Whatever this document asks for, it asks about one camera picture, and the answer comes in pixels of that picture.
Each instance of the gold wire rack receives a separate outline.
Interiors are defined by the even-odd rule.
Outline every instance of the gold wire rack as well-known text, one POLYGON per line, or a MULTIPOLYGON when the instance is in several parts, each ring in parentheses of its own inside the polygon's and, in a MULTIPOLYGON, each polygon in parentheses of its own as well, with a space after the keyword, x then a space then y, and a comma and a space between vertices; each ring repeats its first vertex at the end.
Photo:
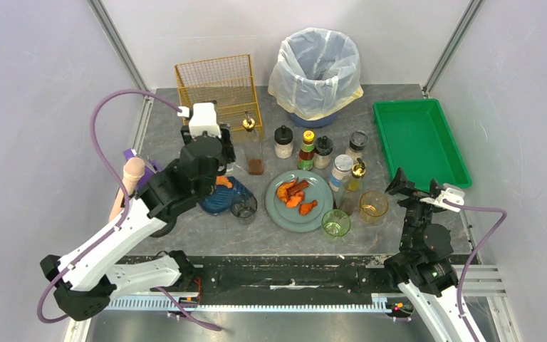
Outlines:
POLYGON ((242 140, 242 121, 248 114, 255 120, 263 140, 251 55, 177 64, 175 75, 182 105, 191 108, 195 103, 215 102, 217 120, 230 125, 234 141, 242 140))

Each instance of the wall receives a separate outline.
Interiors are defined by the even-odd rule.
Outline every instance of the wall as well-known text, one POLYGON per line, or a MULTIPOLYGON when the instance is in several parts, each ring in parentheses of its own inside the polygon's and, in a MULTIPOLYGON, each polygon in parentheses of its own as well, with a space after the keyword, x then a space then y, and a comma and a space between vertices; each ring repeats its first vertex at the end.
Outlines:
MULTIPOLYGON (((433 96, 473 187, 509 216, 484 256, 499 265, 525 341, 547 341, 547 2, 486 1, 433 96)), ((474 215, 481 236, 497 214, 474 215)))
POLYGON ((104 0, 151 88, 176 87, 175 64, 241 53, 266 85, 282 40, 310 26, 354 40, 362 83, 424 83, 468 2, 104 0))
MULTIPOLYGON (((89 137, 107 93, 133 84, 85 1, 0 1, 0 341, 61 341, 67 321, 35 316, 39 261, 101 228, 116 184, 89 137)), ((140 98, 107 105, 98 125, 119 170, 140 98)), ((53 297, 46 315, 59 316, 53 297)))

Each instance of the bottle with yellow cap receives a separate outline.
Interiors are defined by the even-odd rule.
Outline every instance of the bottle with yellow cap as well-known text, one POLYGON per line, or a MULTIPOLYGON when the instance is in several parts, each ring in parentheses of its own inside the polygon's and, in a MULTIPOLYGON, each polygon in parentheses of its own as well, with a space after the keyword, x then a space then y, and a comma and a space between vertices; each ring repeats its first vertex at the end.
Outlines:
POLYGON ((313 140, 316 134, 312 130, 303 132, 303 143, 301 151, 298 153, 298 168, 300 170, 311 170, 313 168, 313 157, 316 155, 316 150, 313 146, 313 140))
POLYGON ((346 177, 343 180, 343 184, 339 187, 334 198, 337 209, 344 211, 349 216, 357 207, 362 192, 362 177, 365 173, 366 165, 362 158, 358 158, 358 162, 351 169, 351 177, 346 177))
POLYGON ((245 137, 242 139, 242 147, 248 164, 249 175, 263 174, 263 149, 261 147, 261 136, 259 130, 255 130, 255 120, 246 113, 246 119, 242 121, 245 137))

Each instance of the green plastic bin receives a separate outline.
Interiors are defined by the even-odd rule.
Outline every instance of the green plastic bin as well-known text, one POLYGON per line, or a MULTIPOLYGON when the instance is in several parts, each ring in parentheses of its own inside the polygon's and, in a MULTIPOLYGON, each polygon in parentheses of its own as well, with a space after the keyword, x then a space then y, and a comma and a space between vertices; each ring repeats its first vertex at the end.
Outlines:
POLYGON ((439 101, 381 101, 373 105, 390 179, 402 167, 419 190, 440 184, 470 187, 471 176, 460 155, 439 101))

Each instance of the trash bin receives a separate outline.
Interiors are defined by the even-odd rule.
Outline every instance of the trash bin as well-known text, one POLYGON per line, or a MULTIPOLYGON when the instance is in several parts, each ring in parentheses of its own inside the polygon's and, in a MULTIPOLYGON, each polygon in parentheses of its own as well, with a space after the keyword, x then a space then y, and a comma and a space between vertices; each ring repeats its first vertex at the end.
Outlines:
POLYGON ((360 54, 341 32, 307 28, 282 41, 268 92, 297 125, 321 127, 363 94, 360 54))

